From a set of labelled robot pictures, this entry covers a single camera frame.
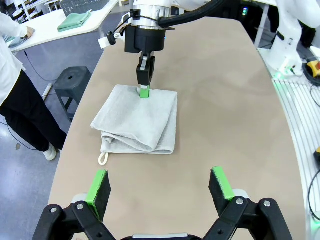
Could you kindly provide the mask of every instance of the towel loop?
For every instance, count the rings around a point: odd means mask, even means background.
[[[108,153],[108,152],[103,152],[103,153],[101,153],[100,156],[99,156],[98,163],[99,163],[101,166],[104,166],[104,165],[107,164],[108,158],[109,158],[109,153]]]

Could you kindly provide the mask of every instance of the stool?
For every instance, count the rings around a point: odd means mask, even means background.
[[[69,67],[61,73],[53,85],[55,93],[70,122],[74,118],[75,114],[69,113],[68,108],[73,100],[75,100],[78,105],[80,104],[91,75],[92,74],[86,66]],[[68,98],[66,104],[64,104],[62,100],[63,97]]]

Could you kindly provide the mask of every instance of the gray towel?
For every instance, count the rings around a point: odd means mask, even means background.
[[[178,94],[117,85],[91,127],[101,131],[102,153],[172,154],[176,143]]]

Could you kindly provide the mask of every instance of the black device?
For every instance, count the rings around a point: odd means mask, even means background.
[[[220,168],[219,174],[215,171],[217,168]],[[232,189],[226,179],[221,167],[211,170],[209,190],[219,218],[206,234],[203,233],[203,238],[189,234],[169,234],[152,237],[133,235],[123,240],[229,240],[237,228],[248,229],[255,240],[292,240],[275,200],[265,198],[254,203],[242,196],[228,198],[226,192]],[[32,239],[71,240],[74,234],[85,233],[89,240],[115,240],[102,223],[111,193],[108,172],[96,185],[99,185],[99,189],[94,204],[78,201],[65,209],[59,205],[44,208]]]

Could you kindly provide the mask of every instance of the green towel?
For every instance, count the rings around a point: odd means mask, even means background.
[[[71,13],[69,16],[66,17],[64,22],[58,26],[58,32],[67,31],[70,29],[76,29],[82,27],[83,24],[88,20],[91,15],[91,11],[87,11],[83,14]]]

